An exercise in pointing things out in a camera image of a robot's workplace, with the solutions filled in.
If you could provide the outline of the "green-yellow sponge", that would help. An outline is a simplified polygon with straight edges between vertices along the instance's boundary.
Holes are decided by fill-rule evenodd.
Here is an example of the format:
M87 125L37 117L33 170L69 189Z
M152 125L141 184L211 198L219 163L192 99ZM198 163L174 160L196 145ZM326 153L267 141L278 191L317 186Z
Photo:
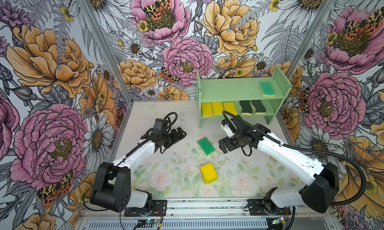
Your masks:
M259 82L259 88L263 97L275 97L275 91L268 81Z
M214 146L207 139L207 137L204 137L204 138L198 140L197 143L207 157L212 155L216 151Z

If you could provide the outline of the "dark green scouring sponge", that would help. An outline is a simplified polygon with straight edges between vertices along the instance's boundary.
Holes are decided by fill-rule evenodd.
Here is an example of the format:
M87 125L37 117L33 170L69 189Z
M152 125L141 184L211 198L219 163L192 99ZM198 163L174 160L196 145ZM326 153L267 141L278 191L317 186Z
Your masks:
M266 114L266 108L264 107L261 100L252 100L251 107L255 115L264 115Z
M253 109L249 100L241 100L239 104L241 108L241 115L251 116L253 114Z

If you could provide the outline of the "yellow sponge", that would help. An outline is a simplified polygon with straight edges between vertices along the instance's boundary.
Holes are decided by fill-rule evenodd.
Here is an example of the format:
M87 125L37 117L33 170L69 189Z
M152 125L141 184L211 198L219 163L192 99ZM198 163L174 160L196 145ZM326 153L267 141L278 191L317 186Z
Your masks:
M212 110L214 116L221 116L224 110L222 102L212 102Z
M211 102L203 102L201 104L201 110L202 110L202 117L203 118L209 118L209 117L214 116Z
M225 111L227 111L227 112L229 112L235 116L238 115L238 112L237 112L237 109L236 109L234 102L224 102L223 107L224 107Z

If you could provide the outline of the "yellow sponge alone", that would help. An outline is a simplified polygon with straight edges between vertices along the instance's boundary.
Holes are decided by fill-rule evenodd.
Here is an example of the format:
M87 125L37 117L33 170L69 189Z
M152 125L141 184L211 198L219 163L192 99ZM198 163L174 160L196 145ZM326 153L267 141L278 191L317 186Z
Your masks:
M219 177L212 163L201 166L200 171L206 185L215 182Z

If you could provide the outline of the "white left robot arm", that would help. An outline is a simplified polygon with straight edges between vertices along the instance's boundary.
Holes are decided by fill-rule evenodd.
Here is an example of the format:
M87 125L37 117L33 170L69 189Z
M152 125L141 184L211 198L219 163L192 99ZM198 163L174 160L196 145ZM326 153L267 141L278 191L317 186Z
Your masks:
M135 209L143 215L149 214L154 208L152 194L133 190L132 174L156 151L164 153L186 136L182 128L169 131L149 129L132 151L112 163L104 162L99 166L90 187L90 203L117 213Z

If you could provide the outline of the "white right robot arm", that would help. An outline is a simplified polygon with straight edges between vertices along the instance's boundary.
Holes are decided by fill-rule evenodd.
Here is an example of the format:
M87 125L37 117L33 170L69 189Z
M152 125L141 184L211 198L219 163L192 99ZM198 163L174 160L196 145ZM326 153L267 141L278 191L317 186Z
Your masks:
M271 188L259 207L273 215L285 207L304 206L315 212L325 213L339 191L339 170L332 164L318 160L287 146L268 128L251 125L240 116L225 118L221 123L227 137L219 141L223 153L249 147L259 150L291 170L302 184L290 189Z

